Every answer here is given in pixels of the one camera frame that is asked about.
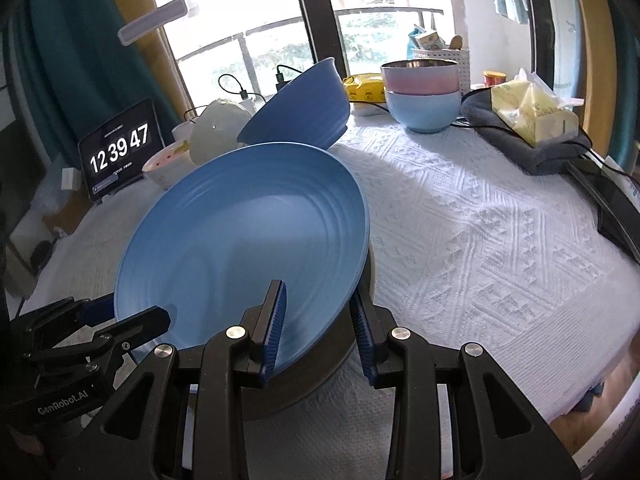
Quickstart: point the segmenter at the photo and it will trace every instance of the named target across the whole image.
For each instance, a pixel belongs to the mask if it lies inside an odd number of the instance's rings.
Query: brown plate
[[[371,295],[375,279],[373,249],[369,245],[360,281],[369,285]],[[262,418],[304,399],[340,368],[354,342],[349,306],[345,305],[320,340],[286,370],[272,377],[265,388],[242,389],[244,420]]]

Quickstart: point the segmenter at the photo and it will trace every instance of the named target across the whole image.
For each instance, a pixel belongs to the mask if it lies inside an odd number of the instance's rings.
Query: pink bowl
[[[385,88],[406,95],[443,95],[460,90],[458,64],[448,59],[406,59],[380,67]]]

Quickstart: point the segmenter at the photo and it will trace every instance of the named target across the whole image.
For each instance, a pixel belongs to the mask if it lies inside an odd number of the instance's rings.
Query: basket
[[[469,65],[468,50],[423,50],[414,48],[415,59],[450,59],[457,61],[460,67],[460,89],[463,92],[471,90],[471,68]]]

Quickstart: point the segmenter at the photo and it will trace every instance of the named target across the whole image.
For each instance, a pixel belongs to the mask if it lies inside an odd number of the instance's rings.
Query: yellow curtain
[[[616,40],[607,0],[579,0],[584,23],[586,94],[582,126],[601,156],[609,152],[616,112]]]
[[[115,2],[125,23],[130,23],[156,8],[155,0],[115,0]],[[176,112],[183,117],[187,110],[193,108],[193,104],[180,77],[164,28],[161,27],[140,38],[136,41],[136,45],[156,76],[160,88],[171,101]]]

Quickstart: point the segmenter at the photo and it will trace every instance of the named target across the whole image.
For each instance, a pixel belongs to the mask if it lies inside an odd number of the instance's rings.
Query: digital clock
[[[89,197],[96,201],[142,176],[142,166],[164,148],[151,99],[128,108],[78,143]]]

